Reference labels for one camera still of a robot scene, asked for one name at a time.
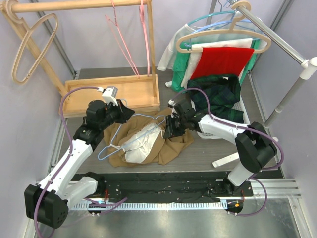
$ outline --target laundry basket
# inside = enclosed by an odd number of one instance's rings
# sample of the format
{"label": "laundry basket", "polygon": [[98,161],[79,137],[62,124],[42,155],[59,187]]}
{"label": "laundry basket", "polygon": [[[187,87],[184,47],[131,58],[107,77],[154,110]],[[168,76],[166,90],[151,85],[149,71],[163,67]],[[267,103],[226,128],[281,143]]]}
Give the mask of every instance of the laundry basket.
{"label": "laundry basket", "polygon": [[[191,103],[192,103],[192,107],[195,109],[195,103],[191,100]],[[244,103],[243,103],[243,100],[240,96],[240,101],[237,102],[234,106],[233,106],[233,109],[237,109],[237,110],[240,110],[240,111],[243,111],[243,121],[244,121],[244,124],[250,124],[250,120],[249,120],[249,117],[248,117],[248,114],[247,114],[247,110],[244,106]],[[216,136],[216,135],[213,135],[213,134],[209,134],[209,133],[201,133],[201,132],[197,132],[198,136],[201,138],[201,139],[204,139],[204,140],[207,140],[207,139],[221,139],[220,137]]]}

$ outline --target brown blanket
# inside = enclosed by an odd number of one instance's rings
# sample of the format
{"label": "brown blanket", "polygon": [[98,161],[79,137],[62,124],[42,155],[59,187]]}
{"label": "brown blanket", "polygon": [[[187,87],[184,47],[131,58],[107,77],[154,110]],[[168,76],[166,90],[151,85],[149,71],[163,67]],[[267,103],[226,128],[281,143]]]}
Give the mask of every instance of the brown blanket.
{"label": "brown blanket", "polygon": [[[156,117],[158,115],[171,115],[171,109],[167,108],[161,112],[142,112],[144,115],[149,115]],[[113,145],[121,146],[124,142],[129,140],[135,133],[139,132],[146,125],[155,122],[159,124],[163,120],[163,117],[159,117],[157,120],[153,120],[152,118],[147,118],[143,116],[134,116],[131,117],[130,120],[121,126],[117,136],[113,140]],[[113,138],[115,132],[117,131],[120,124],[113,124],[109,126],[105,131],[105,142],[107,145],[110,144],[111,138]],[[166,123],[162,123],[160,127],[165,130]],[[142,164],[148,164],[152,162],[158,162],[160,165],[166,165],[173,159],[175,159],[179,153],[194,142],[194,138],[189,132],[186,130],[186,133],[182,136],[163,139],[161,135],[158,135],[149,155],[142,162]],[[116,149],[113,147],[108,148],[108,154],[115,151]],[[109,162],[114,167],[118,166],[135,166],[138,164],[128,163],[125,161],[124,151],[119,150],[117,153],[109,156]]]}

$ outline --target wooden hanger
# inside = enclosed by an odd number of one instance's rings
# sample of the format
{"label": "wooden hanger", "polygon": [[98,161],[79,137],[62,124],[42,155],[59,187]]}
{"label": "wooden hanger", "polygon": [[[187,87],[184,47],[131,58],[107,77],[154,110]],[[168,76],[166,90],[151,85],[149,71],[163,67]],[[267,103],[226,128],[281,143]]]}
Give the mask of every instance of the wooden hanger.
{"label": "wooden hanger", "polygon": [[[12,67],[12,80],[13,82],[17,83],[17,84],[25,84],[27,82],[27,80],[31,77],[31,75],[33,74],[33,72],[35,71],[36,67],[39,65],[39,63],[41,62],[42,58],[44,57],[46,51],[48,50],[49,46],[51,45],[55,35],[56,35],[56,32],[57,32],[57,29],[58,29],[58,18],[56,16],[55,13],[50,13],[48,15],[45,15],[43,17],[41,17],[31,28],[28,27],[28,25],[25,23],[25,21],[23,20],[23,18],[18,18],[16,16],[15,13],[12,13],[11,11],[11,7],[13,4],[17,3],[18,1],[16,0],[8,0],[6,2],[6,5],[5,5],[5,8],[6,8],[6,12],[8,14],[8,16],[10,17],[10,19],[17,23],[17,24],[22,24],[25,29],[27,30],[26,31],[26,34],[24,35],[23,39],[22,39],[22,42],[21,42],[21,45],[19,47],[19,50],[16,54],[16,57],[15,57],[15,60],[14,60],[14,63],[13,63],[13,67]],[[17,80],[17,77],[16,77],[16,72],[17,72],[17,69],[18,69],[18,66],[19,66],[19,63],[20,63],[20,60],[21,60],[21,57],[22,57],[22,53],[24,51],[24,48],[25,46],[27,45],[27,42],[28,40],[30,39],[32,33],[35,31],[35,29],[41,25],[44,21],[48,20],[48,19],[51,19],[51,18],[55,18],[55,22],[56,22],[56,25],[55,25],[55,29],[54,31],[52,32],[50,38],[49,38],[49,41],[47,42],[47,44],[44,46],[42,52],[39,54],[38,58],[35,60],[34,64],[32,65],[31,69],[29,70],[28,74],[24,77],[24,79],[22,81],[19,81]]]}
{"label": "wooden hanger", "polygon": [[[235,3],[234,5],[232,5],[232,9],[235,9],[239,6],[244,6],[247,10],[251,10],[251,5],[248,1],[239,1],[237,3]],[[236,23],[238,21],[241,21],[243,18],[245,18],[245,16],[240,16],[240,17],[234,17],[232,19],[232,23],[230,25],[229,29],[218,29],[218,30],[209,30],[209,31],[203,31],[203,32],[197,32],[194,34],[190,34],[187,36],[183,36],[180,39],[178,39],[178,41],[176,42],[176,48],[179,52],[182,53],[191,53],[191,52],[202,52],[203,48],[200,49],[183,49],[180,47],[180,44],[188,39],[194,38],[194,37],[198,37],[198,36],[206,36],[206,35],[214,35],[214,34],[243,34],[243,35],[249,35],[249,36],[253,36],[256,38],[259,38],[261,40],[264,40],[267,42],[267,45],[263,48],[263,49],[256,49],[254,50],[254,53],[262,53],[264,51],[266,51],[268,48],[270,48],[272,41],[269,37],[264,36],[260,33],[256,33],[253,31],[248,31],[248,30],[235,30],[234,26],[236,25]]]}

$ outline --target wooden tray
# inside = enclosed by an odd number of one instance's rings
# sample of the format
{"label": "wooden tray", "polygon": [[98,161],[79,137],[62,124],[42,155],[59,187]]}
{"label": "wooden tray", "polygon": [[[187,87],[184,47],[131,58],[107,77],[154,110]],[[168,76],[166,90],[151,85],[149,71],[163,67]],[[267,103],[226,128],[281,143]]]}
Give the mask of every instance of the wooden tray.
{"label": "wooden tray", "polygon": [[[115,86],[118,89],[116,98],[125,99],[128,107],[136,111],[159,110],[159,85],[156,74],[156,97],[153,92],[152,75],[140,75],[111,78],[79,79],[65,82],[68,92],[75,88],[95,86],[107,88]],[[86,115],[88,104],[93,100],[103,100],[101,92],[94,89],[84,89],[72,93],[64,104],[64,116],[66,118],[82,117]]]}

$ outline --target red cloth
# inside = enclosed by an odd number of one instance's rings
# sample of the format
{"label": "red cloth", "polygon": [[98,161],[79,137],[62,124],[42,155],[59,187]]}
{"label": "red cloth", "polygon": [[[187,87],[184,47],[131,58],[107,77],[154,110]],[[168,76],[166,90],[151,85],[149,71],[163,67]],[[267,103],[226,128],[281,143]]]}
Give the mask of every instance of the red cloth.
{"label": "red cloth", "polygon": [[253,52],[253,48],[203,48],[202,57],[190,79],[223,74],[234,74],[239,76]]}

